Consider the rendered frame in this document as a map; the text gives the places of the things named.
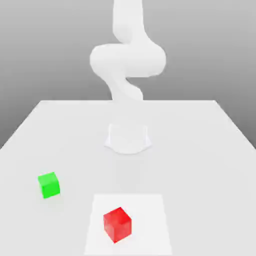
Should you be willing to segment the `small green cube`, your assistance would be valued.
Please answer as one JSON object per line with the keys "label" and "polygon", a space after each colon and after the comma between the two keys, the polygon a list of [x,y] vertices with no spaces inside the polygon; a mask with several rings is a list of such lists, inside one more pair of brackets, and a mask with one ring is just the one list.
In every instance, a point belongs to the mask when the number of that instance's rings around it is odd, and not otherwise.
{"label": "small green cube", "polygon": [[59,180],[54,172],[40,175],[37,179],[44,199],[60,194]]}

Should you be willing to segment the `small red cube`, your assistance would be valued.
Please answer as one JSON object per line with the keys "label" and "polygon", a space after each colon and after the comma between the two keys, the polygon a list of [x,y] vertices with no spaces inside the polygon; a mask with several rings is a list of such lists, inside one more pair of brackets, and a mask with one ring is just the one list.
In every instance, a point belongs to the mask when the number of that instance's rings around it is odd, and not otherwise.
{"label": "small red cube", "polygon": [[103,227],[115,244],[132,234],[132,219],[122,207],[103,215]]}

